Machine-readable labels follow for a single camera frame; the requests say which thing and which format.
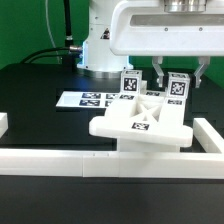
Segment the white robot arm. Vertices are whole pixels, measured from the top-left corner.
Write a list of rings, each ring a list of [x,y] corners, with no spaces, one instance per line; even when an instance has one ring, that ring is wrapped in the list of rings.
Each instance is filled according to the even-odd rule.
[[[150,56],[159,83],[165,57],[197,57],[199,86],[210,58],[224,56],[224,0],[90,0],[79,67],[111,77],[131,56]]]

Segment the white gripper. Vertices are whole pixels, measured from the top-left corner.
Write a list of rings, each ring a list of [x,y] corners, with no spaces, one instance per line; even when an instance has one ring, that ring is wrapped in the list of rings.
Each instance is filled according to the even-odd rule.
[[[196,56],[195,87],[210,65],[224,56],[224,0],[202,0],[188,12],[172,0],[123,0],[114,9],[110,49],[116,55],[153,56],[163,87],[162,56]]]

